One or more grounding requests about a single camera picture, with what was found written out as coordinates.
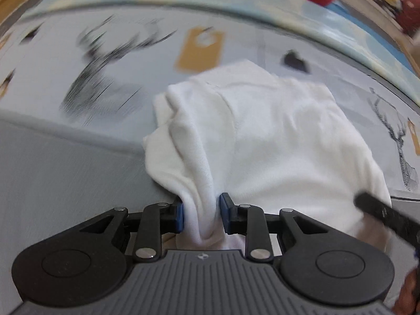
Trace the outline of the person's right hand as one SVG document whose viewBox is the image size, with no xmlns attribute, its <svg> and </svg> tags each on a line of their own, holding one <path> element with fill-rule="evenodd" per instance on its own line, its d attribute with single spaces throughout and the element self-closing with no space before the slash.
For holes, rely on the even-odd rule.
<svg viewBox="0 0 420 315">
<path fill-rule="evenodd" d="M 399 296 L 392 307 L 392 311 L 397 315 L 411 315 L 419 312 L 419 302 L 414 296 L 413 291 L 416 287 L 416 269 L 413 269 L 406 276 L 404 284 L 399 292 Z"/>
</svg>

